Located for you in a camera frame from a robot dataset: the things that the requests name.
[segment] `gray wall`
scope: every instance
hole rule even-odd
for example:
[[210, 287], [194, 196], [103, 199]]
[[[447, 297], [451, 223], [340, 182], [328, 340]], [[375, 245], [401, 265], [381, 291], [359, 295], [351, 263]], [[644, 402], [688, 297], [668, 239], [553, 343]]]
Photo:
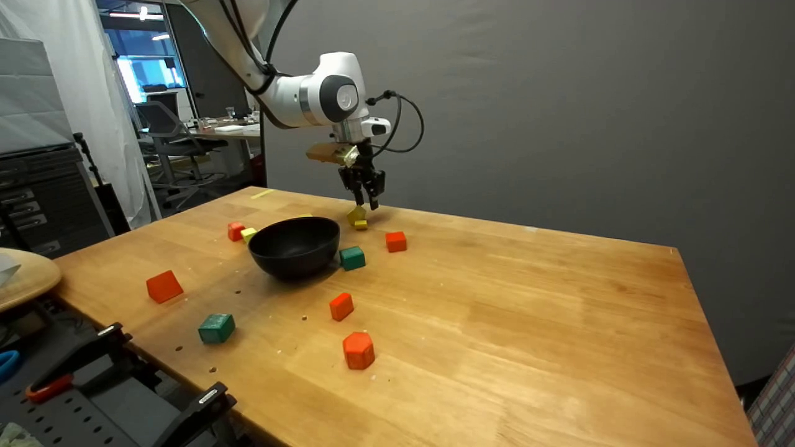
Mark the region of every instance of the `gray wall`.
[[[302, 0], [277, 61], [353, 49], [370, 94], [422, 104], [389, 204], [679, 245], [745, 383], [795, 340], [792, 23], [792, 0]], [[268, 131], [271, 183], [345, 196], [303, 158], [324, 140]]]

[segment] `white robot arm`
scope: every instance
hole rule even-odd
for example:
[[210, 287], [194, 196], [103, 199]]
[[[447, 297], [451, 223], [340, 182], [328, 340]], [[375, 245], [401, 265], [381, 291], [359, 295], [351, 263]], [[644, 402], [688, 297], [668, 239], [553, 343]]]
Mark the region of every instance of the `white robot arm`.
[[[365, 81], [353, 53], [321, 55], [313, 74], [279, 74], [268, 61], [282, 23], [298, 0], [181, 0], [212, 47], [283, 128], [333, 126], [344, 183], [370, 209], [377, 207], [386, 173], [372, 166], [370, 137], [391, 133], [391, 121], [372, 116]], [[268, 27], [266, 58], [251, 40]]]

